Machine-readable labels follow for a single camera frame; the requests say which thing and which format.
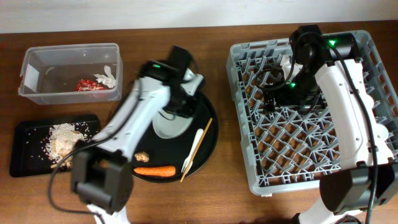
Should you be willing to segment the grey plate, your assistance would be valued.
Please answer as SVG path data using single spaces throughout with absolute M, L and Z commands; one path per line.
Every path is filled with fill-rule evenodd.
M 158 111 L 152 118 L 152 127 L 162 139 L 172 139 L 183 134 L 191 125 L 193 117 L 184 118 L 165 110 Z

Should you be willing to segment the white tissue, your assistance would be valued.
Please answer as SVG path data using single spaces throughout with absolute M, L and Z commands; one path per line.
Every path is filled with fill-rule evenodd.
M 94 74 L 96 81 L 107 86 L 109 89 L 112 89 L 116 86 L 116 79 L 111 73 L 111 67 L 105 65 L 104 66 L 104 74 Z

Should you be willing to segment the blue cup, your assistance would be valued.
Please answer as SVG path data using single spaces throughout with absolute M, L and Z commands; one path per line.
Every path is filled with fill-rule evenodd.
M 389 131 L 383 124 L 377 123 L 376 130 L 373 133 L 375 137 L 383 141 L 386 141 L 389 137 Z

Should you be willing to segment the red strawberry snack wrapper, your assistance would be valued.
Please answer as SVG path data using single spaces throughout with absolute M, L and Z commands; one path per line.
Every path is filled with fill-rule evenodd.
M 95 83 L 91 80 L 79 80 L 75 91 L 101 91 L 105 90 L 105 87 L 99 83 Z

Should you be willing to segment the rice and peanut scraps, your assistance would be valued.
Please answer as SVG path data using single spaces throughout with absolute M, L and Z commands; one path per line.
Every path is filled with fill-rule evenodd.
M 78 141 L 87 141 L 91 137 L 88 123 L 62 123 L 33 128 L 27 133 L 27 166 L 29 169 L 56 168 L 69 169 L 72 160 L 62 159 L 72 152 Z

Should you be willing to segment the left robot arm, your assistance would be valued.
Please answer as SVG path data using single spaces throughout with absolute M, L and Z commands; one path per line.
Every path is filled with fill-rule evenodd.
M 111 121 L 90 141 L 78 141 L 52 171 L 47 197 L 54 209 L 93 216 L 96 223 L 128 223 L 126 204 L 133 188 L 131 161 L 141 137 L 161 111 L 171 114 L 171 121 L 182 124 L 176 136 L 185 132 L 194 118 L 195 93 L 204 77 L 190 70 L 193 61 L 188 50 L 173 46 L 167 59 L 142 65 L 133 89 Z M 71 191 L 87 205 L 87 211 L 62 208 L 53 201 L 55 175 L 67 159 L 72 160 Z

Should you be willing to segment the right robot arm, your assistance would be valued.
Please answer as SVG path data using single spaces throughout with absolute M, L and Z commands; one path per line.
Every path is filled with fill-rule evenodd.
M 283 80 L 256 86 L 264 96 L 265 111 L 276 99 L 302 106 L 324 96 L 338 138 L 340 171 L 320 180 L 320 198 L 294 223 L 343 223 L 384 205 L 397 194 L 397 161 L 387 146 L 389 132 L 373 113 L 363 65 L 353 34 L 322 34 L 314 25 L 300 26 L 289 38 L 292 67 Z

